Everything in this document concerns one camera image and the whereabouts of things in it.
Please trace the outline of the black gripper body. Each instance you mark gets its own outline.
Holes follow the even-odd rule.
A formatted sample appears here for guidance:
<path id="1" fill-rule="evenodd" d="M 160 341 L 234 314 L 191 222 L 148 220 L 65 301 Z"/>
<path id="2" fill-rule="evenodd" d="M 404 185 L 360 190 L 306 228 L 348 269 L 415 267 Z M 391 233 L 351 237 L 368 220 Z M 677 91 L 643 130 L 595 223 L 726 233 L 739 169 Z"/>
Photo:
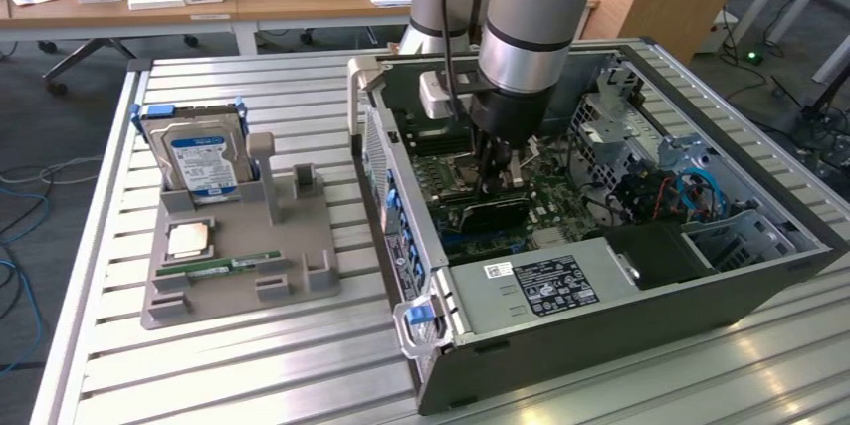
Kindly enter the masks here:
<path id="1" fill-rule="evenodd" d="M 554 87 L 530 94 L 507 90 L 478 92 L 471 99 L 471 121 L 499 140 L 527 140 L 539 129 L 554 92 Z"/>

